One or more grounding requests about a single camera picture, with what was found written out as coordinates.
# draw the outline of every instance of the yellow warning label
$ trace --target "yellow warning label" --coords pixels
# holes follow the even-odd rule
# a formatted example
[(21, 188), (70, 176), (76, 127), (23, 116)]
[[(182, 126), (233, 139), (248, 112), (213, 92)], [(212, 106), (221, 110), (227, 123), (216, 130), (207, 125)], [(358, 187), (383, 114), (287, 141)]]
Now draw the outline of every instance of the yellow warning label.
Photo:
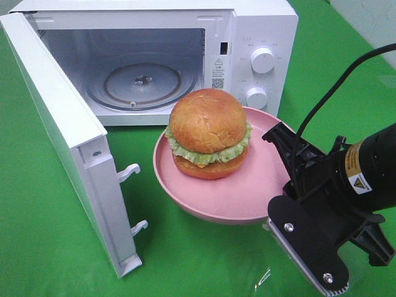
[(361, 173), (359, 163), (359, 149), (363, 141), (352, 145), (345, 155), (345, 171), (346, 175), (350, 178), (354, 175)]
[(371, 186), (367, 182), (360, 168), (359, 150), (362, 143), (363, 140), (352, 145), (345, 155), (346, 175), (348, 176), (348, 180), (353, 190), (359, 195), (372, 191)]

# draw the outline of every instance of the warning label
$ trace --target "warning label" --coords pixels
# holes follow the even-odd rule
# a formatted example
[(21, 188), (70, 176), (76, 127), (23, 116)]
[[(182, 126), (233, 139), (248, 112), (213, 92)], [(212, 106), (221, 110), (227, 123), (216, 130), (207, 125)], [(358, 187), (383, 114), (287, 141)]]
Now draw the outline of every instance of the warning label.
[(361, 172), (359, 162), (359, 150), (363, 141), (352, 145), (345, 155), (345, 171), (352, 188), (357, 194), (372, 191), (371, 186)]
[(226, 76), (227, 76), (227, 69), (229, 65), (228, 57), (226, 56), (211, 56), (210, 57), (210, 81), (207, 82), (207, 85), (210, 85), (212, 88), (219, 88), (219, 89), (227, 89), (226, 86)]

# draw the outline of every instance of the hamburger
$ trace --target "hamburger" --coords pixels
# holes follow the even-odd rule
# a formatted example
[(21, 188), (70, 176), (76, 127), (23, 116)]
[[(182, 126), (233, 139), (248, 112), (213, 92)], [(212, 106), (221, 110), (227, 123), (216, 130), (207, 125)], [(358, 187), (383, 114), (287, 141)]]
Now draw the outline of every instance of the hamburger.
[(235, 97), (206, 88), (177, 102), (165, 137), (179, 170), (197, 178), (217, 179), (231, 175), (243, 164), (251, 131)]

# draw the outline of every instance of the microwave control knob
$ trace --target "microwave control knob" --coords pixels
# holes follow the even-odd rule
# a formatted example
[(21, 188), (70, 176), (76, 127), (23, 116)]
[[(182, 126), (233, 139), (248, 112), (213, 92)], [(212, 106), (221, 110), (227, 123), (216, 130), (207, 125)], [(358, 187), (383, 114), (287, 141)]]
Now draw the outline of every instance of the microwave control knob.
[(257, 73), (266, 73), (275, 65), (275, 55), (269, 48), (258, 48), (250, 57), (253, 70)]
[(246, 105), (258, 110), (263, 109), (268, 103), (267, 92), (262, 88), (251, 88), (246, 93)]

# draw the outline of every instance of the pink bowl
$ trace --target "pink bowl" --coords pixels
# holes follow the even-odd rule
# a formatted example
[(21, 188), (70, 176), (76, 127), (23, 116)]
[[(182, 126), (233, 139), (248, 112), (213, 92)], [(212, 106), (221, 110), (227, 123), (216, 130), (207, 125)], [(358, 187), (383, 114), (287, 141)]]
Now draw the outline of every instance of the pink bowl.
[(229, 177), (210, 181), (187, 176), (173, 163), (164, 133), (157, 141), (153, 165), (162, 188), (196, 217), (229, 225), (263, 221), (270, 199), (282, 194), (290, 179), (275, 146), (261, 139), (280, 120), (260, 110), (244, 109), (253, 127), (250, 150), (242, 167)]

